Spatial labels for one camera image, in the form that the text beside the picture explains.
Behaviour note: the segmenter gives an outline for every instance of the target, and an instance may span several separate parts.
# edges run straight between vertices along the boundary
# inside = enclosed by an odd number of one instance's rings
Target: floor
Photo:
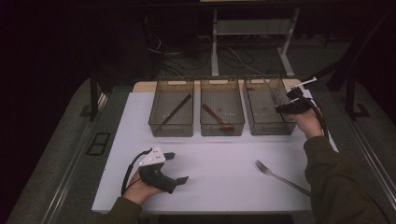
[[[168,51],[166,60],[160,61],[159,76],[210,76],[210,51],[206,38],[202,37],[202,53],[197,58],[186,58],[176,49]],[[265,73],[280,74],[287,78],[276,53],[276,47],[280,43],[279,36],[221,39],[220,75]],[[334,63],[345,53],[349,45],[347,42],[341,42],[324,46],[323,43],[322,36],[292,39],[288,57],[295,78],[303,80]],[[396,166],[392,164],[396,158],[396,151],[393,150],[396,148],[395,125],[361,85],[356,89],[356,103],[364,105],[370,117],[352,121],[344,110],[345,87],[337,92],[328,91],[326,84],[330,77],[331,74],[322,77],[306,88],[311,90],[314,98],[321,103],[332,138],[339,151],[352,160],[358,181],[375,198],[389,218],[396,220],[395,204],[389,200],[392,195],[384,191],[387,187],[382,184],[384,180],[379,181],[384,177],[387,181],[388,175],[389,192],[395,192],[395,187],[392,186],[392,183],[396,182]],[[89,112],[86,111],[87,105],[90,104],[89,80],[82,83],[66,108],[8,223],[93,223],[99,218],[100,214],[92,212],[91,206],[114,139],[110,138],[103,156],[88,156],[85,151],[95,133],[112,133],[111,136],[114,136],[130,91],[131,87],[120,86],[111,94],[106,94],[102,98],[98,116],[90,121],[86,116],[89,113],[84,113]],[[370,158],[367,159],[363,152],[368,148],[378,157],[387,174],[379,175],[367,162]],[[290,215],[295,224],[315,223],[311,212]]]

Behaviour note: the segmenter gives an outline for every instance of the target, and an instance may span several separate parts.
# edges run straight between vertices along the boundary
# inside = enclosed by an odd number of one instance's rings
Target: hand
[[[318,121],[318,117],[313,109],[309,109],[303,114],[288,114],[286,117],[294,119],[297,122],[297,126],[301,131],[303,131],[303,133],[305,133],[306,139],[315,136],[323,136],[323,131]]]
[[[134,173],[129,184],[130,187],[125,190],[122,197],[140,205],[142,205],[152,195],[163,192],[160,189],[156,189],[144,183],[140,179],[139,170]]]

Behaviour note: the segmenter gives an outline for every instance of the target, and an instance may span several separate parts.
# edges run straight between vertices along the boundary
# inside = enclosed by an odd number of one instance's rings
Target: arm
[[[332,149],[312,109],[289,117],[308,139],[305,176],[317,223],[379,223],[376,207],[356,182],[349,160]]]
[[[142,204],[152,195],[162,192],[160,189],[148,186],[140,180],[136,172],[125,190],[111,208],[110,212],[102,215],[98,224],[133,224],[136,223],[142,211]]]

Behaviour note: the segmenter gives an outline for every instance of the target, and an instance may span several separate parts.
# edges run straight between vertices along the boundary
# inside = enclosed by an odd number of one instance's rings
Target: person's right hand
[[[294,119],[297,122],[297,126],[301,131],[303,131],[303,133],[305,133],[306,139],[315,136],[323,136],[323,131],[318,121],[318,117],[313,109],[309,109],[303,114],[288,114],[286,117]]]

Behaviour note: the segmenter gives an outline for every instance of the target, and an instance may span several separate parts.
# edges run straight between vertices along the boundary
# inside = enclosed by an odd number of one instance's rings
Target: black hand-mounted device
[[[302,114],[311,108],[311,105],[306,100],[299,97],[300,95],[304,95],[300,88],[294,87],[286,95],[291,100],[291,103],[287,105],[276,105],[276,113]]]
[[[147,185],[161,189],[168,193],[173,193],[176,186],[183,185],[187,182],[187,179],[189,178],[188,176],[174,180],[161,172],[161,168],[163,167],[165,161],[172,160],[176,154],[173,152],[163,153],[160,147],[155,147],[154,149],[143,151],[137,155],[136,158],[134,158],[134,161],[129,165],[122,183],[121,195],[126,189],[128,189],[126,185],[129,180],[129,175],[134,168],[134,163],[142,155],[147,156],[141,162],[139,162],[139,174],[141,180]]]

